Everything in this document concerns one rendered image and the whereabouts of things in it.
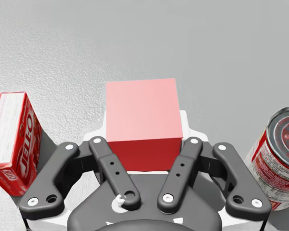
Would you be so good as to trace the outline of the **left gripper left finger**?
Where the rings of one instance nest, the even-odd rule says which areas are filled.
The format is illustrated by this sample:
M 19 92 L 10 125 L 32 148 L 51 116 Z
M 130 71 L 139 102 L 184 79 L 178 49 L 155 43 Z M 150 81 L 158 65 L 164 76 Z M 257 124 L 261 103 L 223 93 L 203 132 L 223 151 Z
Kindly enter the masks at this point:
M 48 161 L 18 203 L 23 218 L 38 220 L 55 217 L 65 208 L 64 200 L 84 172 L 99 173 L 100 183 L 107 181 L 114 196 L 122 198 L 122 207 L 133 211 L 140 207 L 141 196 L 106 138 L 106 121 L 87 133 L 81 145 L 63 142 L 52 153 L 43 148 Z

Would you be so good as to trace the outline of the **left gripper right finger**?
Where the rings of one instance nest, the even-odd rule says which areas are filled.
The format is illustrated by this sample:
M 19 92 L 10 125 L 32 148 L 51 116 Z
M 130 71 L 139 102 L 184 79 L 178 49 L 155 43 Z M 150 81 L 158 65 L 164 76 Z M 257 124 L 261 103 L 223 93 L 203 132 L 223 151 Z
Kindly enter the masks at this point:
M 220 142 L 209 143 L 207 135 L 189 127 L 187 113 L 180 111 L 183 146 L 157 198 L 160 211 L 175 213 L 183 204 L 186 191 L 193 187 L 197 173 L 209 174 L 226 202 L 224 209 L 240 219 L 268 219 L 271 203 L 235 150 Z

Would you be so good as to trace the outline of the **pink cube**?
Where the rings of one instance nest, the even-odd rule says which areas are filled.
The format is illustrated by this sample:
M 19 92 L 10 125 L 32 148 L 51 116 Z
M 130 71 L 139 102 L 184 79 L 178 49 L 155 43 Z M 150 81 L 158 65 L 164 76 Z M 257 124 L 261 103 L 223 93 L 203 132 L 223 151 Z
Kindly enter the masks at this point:
M 106 140 L 127 171 L 166 171 L 183 131 L 173 78 L 107 82 Z

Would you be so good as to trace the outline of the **red and white can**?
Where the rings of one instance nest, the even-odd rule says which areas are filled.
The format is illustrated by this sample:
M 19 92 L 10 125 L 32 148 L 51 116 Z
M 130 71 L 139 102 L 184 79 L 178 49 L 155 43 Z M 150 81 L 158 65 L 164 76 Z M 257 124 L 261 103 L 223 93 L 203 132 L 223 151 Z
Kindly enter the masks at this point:
M 289 106 L 276 111 L 244 160 L 272 209 L 289 207 Z

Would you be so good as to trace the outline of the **red carton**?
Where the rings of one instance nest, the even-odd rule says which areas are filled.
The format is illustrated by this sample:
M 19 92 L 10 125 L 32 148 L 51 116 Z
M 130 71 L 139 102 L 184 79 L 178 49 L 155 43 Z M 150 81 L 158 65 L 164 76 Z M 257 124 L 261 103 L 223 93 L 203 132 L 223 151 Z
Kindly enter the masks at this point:
M 0 187 L 25 194 L 39 163 L 42 127 L 26 92 L 0 94 Z

